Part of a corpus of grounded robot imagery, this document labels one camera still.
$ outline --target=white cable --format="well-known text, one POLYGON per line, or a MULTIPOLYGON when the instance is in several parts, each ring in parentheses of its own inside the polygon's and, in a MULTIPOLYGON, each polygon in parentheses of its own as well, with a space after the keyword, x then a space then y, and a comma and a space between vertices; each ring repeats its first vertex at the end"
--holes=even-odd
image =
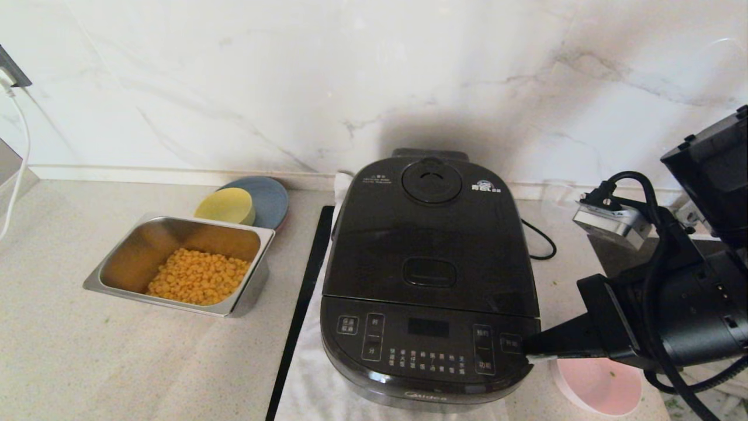
POLYGON ((31 155, 31 137, 29 137, 28 135, 28 124, 26 124, 26 117, 23 115, 21 107, 18 106, 18 101, 16 101, 15 98, 16 95, 10 90, 10 88, 5 91, 5 94, 10 98, 10 101, 13 103, 13 107, 15 107, 16 111, 18 112, 18 118, 21 120, 23 135, 26 139, 26 153, 23 157, 21 157, 21 168, 19 168, 18 172, 16 173, 16 183, 15 185, 13 185, 13 192, 10 194, 10 201, 7 205, 7 213, 5 214, 5 224, 2 227, 2 231, 0 231, 0 241, 2 241, 3 237, 5 237, 5 235, 7 234, 7 229, 10 227, 10 215, 13 213, 13 206, 16 204, 18 191, 21 190, 21 179, 23 178, 23 173, 26 171, 26 167, 28 166, 28 157, 29 155, 31 155))

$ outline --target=brand logo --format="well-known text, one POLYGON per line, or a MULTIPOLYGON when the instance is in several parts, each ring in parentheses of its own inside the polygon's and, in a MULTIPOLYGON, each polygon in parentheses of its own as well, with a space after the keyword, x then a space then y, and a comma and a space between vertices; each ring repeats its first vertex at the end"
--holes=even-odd
POLYGON ((494 185, 488 180, 481 180, 473 184, 473 190, 477 190, 479 192, 501 193, 501 189, 495 188, 494 185))
POLYGON ((440 402, 444 402, 444 401, 447 400, 447 398, 445 398, 443 396, 424 395, 422 393, 412 392, 410 390, 408 392, 405 392, 405 395, 407 397, 409 397, 409 398, 425 399, 426 401, 440 401, 440 402))

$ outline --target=blue plate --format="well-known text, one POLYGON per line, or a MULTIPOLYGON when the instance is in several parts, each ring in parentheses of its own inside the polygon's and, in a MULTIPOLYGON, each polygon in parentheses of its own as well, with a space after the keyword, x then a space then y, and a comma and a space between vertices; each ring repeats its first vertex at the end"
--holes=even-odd
POLYGON ((283 184, 269 177, 244 177, 221 187, 219 190, 238 187, 252 195, 252 204, 257 213, 252 226, 277 229, 288 213, 288 192, 283 184))

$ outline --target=cable connector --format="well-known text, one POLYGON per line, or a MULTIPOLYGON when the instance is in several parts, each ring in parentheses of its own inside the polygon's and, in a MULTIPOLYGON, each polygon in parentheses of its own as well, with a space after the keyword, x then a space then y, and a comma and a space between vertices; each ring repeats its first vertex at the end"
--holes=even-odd
POLYGON ((10 72, 5 69, 5 67, 0 67, 0 87, 2 87, 5 95, 9 97, 16 96, 16 94, 14 94, 13 92, 13 89, 10 88, 15 84, 16 79, 13 77, 13 75, 11 75, 10 72))
POLYGON ((580 203, 605 209, 606 211, 620 211, 623 209, 613 196, 616 191, 616 183, 612 181, 603 181, 600 186, 593 189, 592 192, 584 193, 579 199, 580 203))

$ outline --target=marble wall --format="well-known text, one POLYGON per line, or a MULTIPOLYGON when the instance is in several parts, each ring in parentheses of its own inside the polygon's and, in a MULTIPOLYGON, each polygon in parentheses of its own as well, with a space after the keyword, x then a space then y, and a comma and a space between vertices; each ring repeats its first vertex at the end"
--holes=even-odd
MULTIPOLYGON (((328 173, 410 146, 676 188, 659 157, 748 102, 745 0, 0 3, 32 168, 328 173)), ((0 102, 18 151, 17 126, 0 102)))

